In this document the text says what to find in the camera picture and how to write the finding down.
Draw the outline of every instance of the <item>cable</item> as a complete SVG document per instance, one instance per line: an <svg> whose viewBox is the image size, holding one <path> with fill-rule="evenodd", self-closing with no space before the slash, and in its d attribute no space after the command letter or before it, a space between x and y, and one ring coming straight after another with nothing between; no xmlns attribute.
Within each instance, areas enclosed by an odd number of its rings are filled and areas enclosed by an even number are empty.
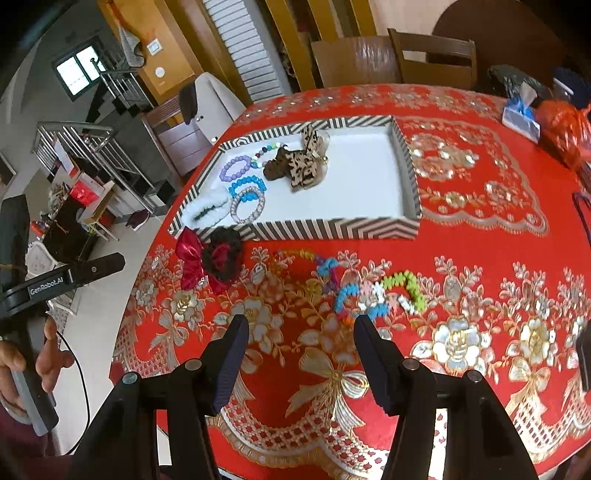
<svg viewBox="0 0 591 480"><path fill-rule="evenodd" d="M84 431L82 432L82 435L80 435L80 438L78 439L76 444L66 454L66 455L69 455L74 450L76 450L76 448L78 448L78 445L80 445L80 441L82 440L82 437L84 436L84 434L88 430L88 427L90 426L90 402L88 401L88 392L86 391L86 383L84 382L84 375L82 374L82 367L80 366L80 362L76 358L76 355L74 354L74 352L70 348L70 345L68 345L68 342L66 341L64 336L60 332L56 332L56 333L59 335L59 337L61 338L61 341L64 342L64 344L66 345L66 348L70 351L70 353L74 357L74 361L76 362L76 366L78 367L78 371L80 372L80 380L82 380L82 388L84 389L84 398L86 399L86 427L84 427Z"/></svg>

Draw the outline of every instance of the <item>floor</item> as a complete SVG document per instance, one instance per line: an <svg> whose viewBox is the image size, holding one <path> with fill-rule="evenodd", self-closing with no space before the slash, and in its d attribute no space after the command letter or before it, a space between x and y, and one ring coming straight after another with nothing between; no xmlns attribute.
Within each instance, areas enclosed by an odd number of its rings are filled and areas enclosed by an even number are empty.
<svg viewBox="0 0 591 480"><path fill-rule="evenodd" d="M92 258L120 252L125 257L125 268L78 289L74 297L72 308L76 317L68 318L64 337L82 367L92 417L113 388L108 375L121 317L135 277L163 219L151 218L137 232L115 225L112 231L119 242L100 240ZM60 417L55 432L60 451L67 452L86 425L86 402L76 366L62 371L54 395ZM160 432L158 445L160 465L169 465L168 441Z"/></svg>

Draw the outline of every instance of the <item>white fluffy scrunchie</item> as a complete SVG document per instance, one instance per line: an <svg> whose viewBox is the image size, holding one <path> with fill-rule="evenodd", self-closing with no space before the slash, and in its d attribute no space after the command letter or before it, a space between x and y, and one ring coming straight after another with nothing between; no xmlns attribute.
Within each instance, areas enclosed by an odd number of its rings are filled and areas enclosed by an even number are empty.
<svg viewBox="0 0 591 480"><path fill-rule="evenodd" d="M181 223L196 230L217 224L230 213L232 197L224 187L205 192L189 202L181 215Z"/></svg>

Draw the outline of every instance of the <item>staircase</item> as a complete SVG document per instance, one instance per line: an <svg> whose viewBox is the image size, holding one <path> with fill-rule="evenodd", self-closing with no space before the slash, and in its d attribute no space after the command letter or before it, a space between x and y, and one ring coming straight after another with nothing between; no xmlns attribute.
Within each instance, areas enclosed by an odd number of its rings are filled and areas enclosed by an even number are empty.
<svg viewBox="0 0 591 480"><path fill-rule="evenodd" d="M39 122L32 152L43 166L51 171L58 160L54 144L59 139L64 149L80 162L88 162L103 181L114 179L150 213L155 203L150 195L155 182L140 170L116 138L113 127L85 122Z"/></svg>
<svg viewBox="0 0 591 480"><path fill-rule="evenodd" d="M95 90L86 122L39 122L32 152L51 171L58 160L54 149L59 139L66 151L87 163L103 181L115 180L129 192L137 208L154 213L155 208L169 200L157 199L162 189L169 192L174 185L173 174L154 145L140 113L154 107L141 86L135 70L127 67L122 53L100 52L99 68L102 83Z"/></svg>

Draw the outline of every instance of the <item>red bow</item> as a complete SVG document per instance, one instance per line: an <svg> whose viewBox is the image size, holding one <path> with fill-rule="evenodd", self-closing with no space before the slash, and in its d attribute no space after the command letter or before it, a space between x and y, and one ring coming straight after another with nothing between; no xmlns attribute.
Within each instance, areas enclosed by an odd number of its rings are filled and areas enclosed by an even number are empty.
<svg viewBox="0 0 591 480"><path fill-rule="evenodd" d="M183 278L181 279L181 288L183 290L192 290L197 286L197 283L205 276L201 255L203 253L203 245L199 241L199 237L191 229L185 227L181 232L177 246L174 249L181 260L183 260ZM220 282L213 275L208 275L209 286L212 291L218 295L226 291L230 284Z"/></svg>

